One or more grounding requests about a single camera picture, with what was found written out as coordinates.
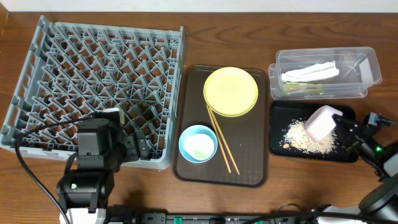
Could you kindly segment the white napkin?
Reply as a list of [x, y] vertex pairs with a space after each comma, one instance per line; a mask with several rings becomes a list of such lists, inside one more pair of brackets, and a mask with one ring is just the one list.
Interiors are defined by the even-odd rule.
[[332, 61], [285, 72], [281, 75], [281, 79], [288, 83], [306, 83], [333, 78], [338, 76], [339, 73], [335, 61]]

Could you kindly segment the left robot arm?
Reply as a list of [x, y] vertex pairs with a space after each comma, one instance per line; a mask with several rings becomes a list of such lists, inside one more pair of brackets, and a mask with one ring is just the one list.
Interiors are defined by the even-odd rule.
[[108, 205], [114, 175], [121, 165], [149, 156], [143, 131], [127, 135], [119, 122], [91, 118], [78, 129], [78, 150], [67, 161], [57, 184], [62, 212], [69, 223], [136, 223], [123, 205]]

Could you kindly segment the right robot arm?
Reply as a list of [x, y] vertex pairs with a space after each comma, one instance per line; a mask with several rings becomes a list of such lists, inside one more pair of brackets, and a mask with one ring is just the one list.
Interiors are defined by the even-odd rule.
[[373, 138], [383, 126], [397, 122], [376, 113], [368, 114], [363, 124], [337, 114], [332, 118], [344, 151], [362, 158], [373, 167], [381, 182], [359, 203], [359, 213], [397, 221], [397, 142], [382, 146]]

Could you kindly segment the cooked rice leftovers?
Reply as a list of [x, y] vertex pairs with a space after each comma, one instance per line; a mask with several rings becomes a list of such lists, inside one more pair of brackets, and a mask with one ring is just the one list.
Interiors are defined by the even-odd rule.
[[314, 142], [305, 131], [304, 124], [304, 121], [295, 119], [288, 125], [287, 132], [284, 134], [284, 138], [280, 144], [284, 149], [295, 148], [306, 154], [329, 154], [337, 149], [338, 143], [334, 131], [320, 141]]

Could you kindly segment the green snack wrapper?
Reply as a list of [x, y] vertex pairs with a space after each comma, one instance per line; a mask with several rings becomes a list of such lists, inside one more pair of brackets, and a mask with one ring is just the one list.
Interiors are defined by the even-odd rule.
[[312, 83], [285, 83], [283, 87], [283, 93], [285, 95], [291, 95], [294, 93], [303, 94], [324, 94], [324, 89], [322, 84], [312, 84]]

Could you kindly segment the white plastic cup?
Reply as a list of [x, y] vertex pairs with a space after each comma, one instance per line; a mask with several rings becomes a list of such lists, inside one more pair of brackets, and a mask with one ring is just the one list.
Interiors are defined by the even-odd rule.
[[214, 152], [215, 144], [212, 138], [206, 134], [196, 134], [186, 138], [185, 151], [198, 161], [205, 161]]

